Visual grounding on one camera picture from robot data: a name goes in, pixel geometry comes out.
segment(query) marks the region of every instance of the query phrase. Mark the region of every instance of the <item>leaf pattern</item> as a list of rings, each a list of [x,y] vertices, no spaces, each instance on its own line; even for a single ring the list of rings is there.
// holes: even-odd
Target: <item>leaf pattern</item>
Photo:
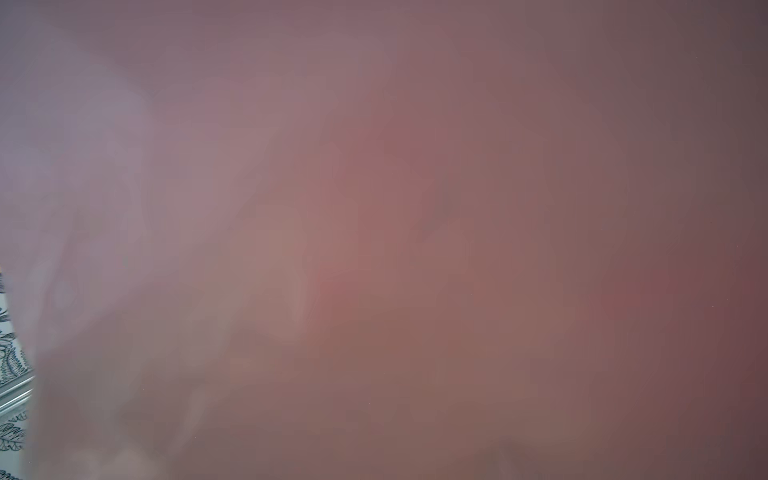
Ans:
[[[0,480],[21,480],[19,477],[15,477],[5,470],[0,470]]]
[[[27,431],[12,423],[0,425],[0,451],[12,450],[18,452],[24,448]]]
[[[21,422],[27,419],[27,411],[19,413],[17,416],[8,419],[9,422]]]
[[[24,375],[29,369],[16,355],[16,348],[6,350],[5,358],[0,365],[0,375],[6,382],[18,376]]]
[[[31,370],[32,367],[30,366],[29,361],[27,360],[27,356],[24,354],[24,350],[21,349],[18,351],[18,355],[22,358],[22,363],[24,363],[24,367],[27,371]]]

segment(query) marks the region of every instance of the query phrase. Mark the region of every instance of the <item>black and white pattern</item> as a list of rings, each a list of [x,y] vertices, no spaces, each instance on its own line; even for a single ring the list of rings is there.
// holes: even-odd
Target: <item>black and white pattern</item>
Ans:
[[[0,388],[30,371],[11,324],[0,273]],[[19,475],[27,435],[26,424],[26,411],[0,424],[0,480],[22,480]]]

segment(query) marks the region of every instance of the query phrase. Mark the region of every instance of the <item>metal edge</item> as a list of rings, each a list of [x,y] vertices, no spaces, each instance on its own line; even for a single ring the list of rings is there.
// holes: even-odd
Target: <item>metal edge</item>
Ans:
[[[0,389],[0,422],[4,422],[20,410],[32,394],[33,372],[19,376]]]

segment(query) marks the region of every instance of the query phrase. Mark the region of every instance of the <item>patterned fabric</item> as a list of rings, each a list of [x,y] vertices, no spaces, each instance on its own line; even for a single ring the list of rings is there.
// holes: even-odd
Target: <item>patterned fabric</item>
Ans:
[[[31,370],[5,303],[5,288],[0,273],[0,388]],[[22,480],[22,449],[27,434],[27,412],[21,412],[0,425],[0,480]]]

